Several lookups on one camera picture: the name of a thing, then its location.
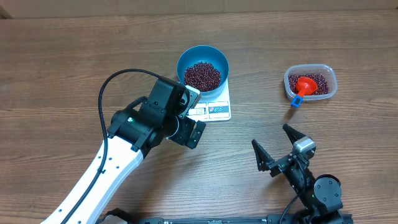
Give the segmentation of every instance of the digital scale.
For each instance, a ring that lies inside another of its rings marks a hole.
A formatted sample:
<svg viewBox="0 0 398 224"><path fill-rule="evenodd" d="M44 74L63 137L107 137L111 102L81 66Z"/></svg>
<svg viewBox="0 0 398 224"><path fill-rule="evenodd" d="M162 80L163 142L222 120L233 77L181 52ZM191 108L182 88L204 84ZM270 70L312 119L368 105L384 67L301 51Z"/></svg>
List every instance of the digital scale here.
<svg viewBox="0 0 398 224"><path fill-rule="evenodd" d="M196 107L188 111L188 117L195 121L229 121L231 101L229 100L228 79L220 94L202 95Z"/></svg>

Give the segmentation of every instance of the plastic container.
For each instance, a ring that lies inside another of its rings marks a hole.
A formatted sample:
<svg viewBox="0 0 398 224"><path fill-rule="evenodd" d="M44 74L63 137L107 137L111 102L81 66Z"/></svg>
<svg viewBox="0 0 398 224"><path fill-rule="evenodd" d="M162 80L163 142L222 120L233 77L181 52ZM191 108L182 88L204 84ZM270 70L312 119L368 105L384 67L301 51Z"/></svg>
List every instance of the plastic container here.
<svg viewBox="0 0 398 224"><path fill-rule="evenodd" d="M201 93L202 98L217 97L224 90L228 76L229 64L225 55L215 47L207 45L199 45L185 51L177 63L178 79L185 84L184 74L188 67L199 62L211 63L217 70L221 72L220 85L215 90L204 91Z"/></svg>
<svg viewBox="0 0 398 224"><path fill-rule="evenodd" d="M291 66L285 72L285 90L286 95L289 100L293 100L296 96L295 93L290 89L289 85L289 75L305 75L305 74L321 74L325 77L326 81L328 82L329 93L322 94L322 95L306 95L304 96L303 101L315 101L315 100L324 100L327 98L331 98L337 91L337 79L336 74L331 67L324 64L307 64L307 65L294 65Z"/></svg>

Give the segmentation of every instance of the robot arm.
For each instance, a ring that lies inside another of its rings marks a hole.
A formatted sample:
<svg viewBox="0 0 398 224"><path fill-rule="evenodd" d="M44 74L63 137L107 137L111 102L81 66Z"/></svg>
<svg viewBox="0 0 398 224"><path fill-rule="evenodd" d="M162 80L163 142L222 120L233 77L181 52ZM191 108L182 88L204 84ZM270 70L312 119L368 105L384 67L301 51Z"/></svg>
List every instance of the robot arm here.
<svg viewBox="0 0 398 224"><path fill-rule="evenodd" d="M123 70L112 75L106 83L124 72L151 74L143 70ZM140 97L112 117L107 136L108 151L101 172L99 169L104 159L104 141L93 162L68 197L42 222L43 224L95 223L124 179L163 138L191 149L197 146L206 124L201 121L196 123L186 115L188 110L198 103L200 91L168 78L155 76L159 79L149 97ZM134 107L140 103L141 107L136 111ZM85 197L82 196L90 189L90 185L91 190Z"/></svg>

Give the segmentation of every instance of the red scoop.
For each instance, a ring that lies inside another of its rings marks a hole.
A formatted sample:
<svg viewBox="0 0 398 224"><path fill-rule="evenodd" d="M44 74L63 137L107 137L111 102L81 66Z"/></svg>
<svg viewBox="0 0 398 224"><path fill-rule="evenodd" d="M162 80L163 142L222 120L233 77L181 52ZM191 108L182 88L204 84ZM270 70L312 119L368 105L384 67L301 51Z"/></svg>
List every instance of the red scoop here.
<svg viewBox="0 0 398 224"><path fill-rule="evenodd" d="M318 89L317 83L309 77L300 77L296 84L298 96L311 95Z"/></svg>

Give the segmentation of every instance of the red bean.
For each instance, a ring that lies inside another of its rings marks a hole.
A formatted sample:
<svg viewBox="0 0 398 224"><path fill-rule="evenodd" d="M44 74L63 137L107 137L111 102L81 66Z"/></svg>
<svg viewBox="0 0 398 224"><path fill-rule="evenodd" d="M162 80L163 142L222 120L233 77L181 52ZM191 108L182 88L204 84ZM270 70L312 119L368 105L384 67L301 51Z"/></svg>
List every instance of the red bean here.
<svg viewBox="0 0 398 224"><path fill-rule="evenodd" d="M221 72L210 63L199 62L186 69L184 80L186 85L200 91L211 91L219 87Z"/></svg>
<svg viewBox="0 0 398 224"><path fill-rule="evenodd" d="M312 95L322 95L322 94L329 93L328 82L326 81L326 79L323 75L321 75L321 74L305 74L305 75L293 74L293 75L289 75L289 85L290 85L290 89L295 94L299 93L299 91L296 89L296 84L300 77L309 77L317 83L318 89L315 92L313 92Z"/></svg>

